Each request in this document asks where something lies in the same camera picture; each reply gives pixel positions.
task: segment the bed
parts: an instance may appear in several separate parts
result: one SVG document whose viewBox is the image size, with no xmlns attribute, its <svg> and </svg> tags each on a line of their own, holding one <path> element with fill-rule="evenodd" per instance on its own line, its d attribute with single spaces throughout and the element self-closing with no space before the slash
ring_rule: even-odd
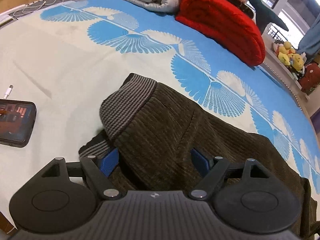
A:
<svg viewBox="0 0 320 240">
<path fill-rule="evenodd" d="M 29 144 L 0 145 L 0 212 L 12 223 L 12 195 L 50 160 L 78 160 L 102 128 L 99 107 L 129 73 L 162 82 L 204 110 L 270 139 L 320 199 L 314 130 L 290 91 L 173 16 L 124 0 L 52 5 L 0 29 L 0 91 L 38 109 Z"/>
</svg>

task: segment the silver screw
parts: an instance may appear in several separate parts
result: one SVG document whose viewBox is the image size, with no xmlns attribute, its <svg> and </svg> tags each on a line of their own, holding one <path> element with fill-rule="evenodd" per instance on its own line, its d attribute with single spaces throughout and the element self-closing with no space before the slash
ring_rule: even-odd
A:
<svg viewBox="0 0 320 240">
<path fill-rule="evenodd" d="M 114 188 L 108 188 L 103 192 L 103 194 L 107 197 L 116 197 L 119 195 L 119 191 Z"/>
<path fill-rule="evenodd" d="M 195 189 L 195 190 L 191 191 L 191 195 L 196 198 L 203 198 L 207 195 L 207 193 L 204 190 Z"/>
</svg>

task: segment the ribbed gray panel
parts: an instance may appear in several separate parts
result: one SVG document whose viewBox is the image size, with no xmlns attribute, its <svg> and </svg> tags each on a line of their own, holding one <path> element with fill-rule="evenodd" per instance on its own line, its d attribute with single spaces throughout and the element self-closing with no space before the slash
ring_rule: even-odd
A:
<svg viewBox="0 0 320 240">
<path fill-rule="evenodd" d="M 182 191 L 128 191 L 105 201 L 83 226 L 57 235 L 19 231 L 12 240 L 254 240 L 297 239 L 289 231 L 250 235 L 223 224 L 206 202 L 186 198 Z"/>
</svg>

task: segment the dark green stuffed animal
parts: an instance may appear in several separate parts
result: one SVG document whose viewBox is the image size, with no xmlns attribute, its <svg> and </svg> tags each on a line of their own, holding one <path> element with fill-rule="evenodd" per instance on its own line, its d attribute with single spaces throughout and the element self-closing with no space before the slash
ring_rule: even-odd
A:
<svg viewBox="0 0 320 240">
<path fill-rule="evenodd" d="M 269 23 L 274 23 L 280 28 L 289 31 L 287 25 L 268 7 L 266 7 L 261 0 L 249 0 L 256 10 L 256 22 L 261 33 Z"/>
</svg>

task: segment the red blanket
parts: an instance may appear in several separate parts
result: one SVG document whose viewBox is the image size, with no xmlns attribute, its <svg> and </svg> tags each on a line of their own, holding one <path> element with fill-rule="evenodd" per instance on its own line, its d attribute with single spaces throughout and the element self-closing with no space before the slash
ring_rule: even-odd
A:
<svg viewBox="0 0 320 240">
<path fill-rule="evenodd" d="M 176 20 L 214 39 L 248 66 L 266 55 L 255 23 L 226 0 L 182 0 Z"/>
</svg>

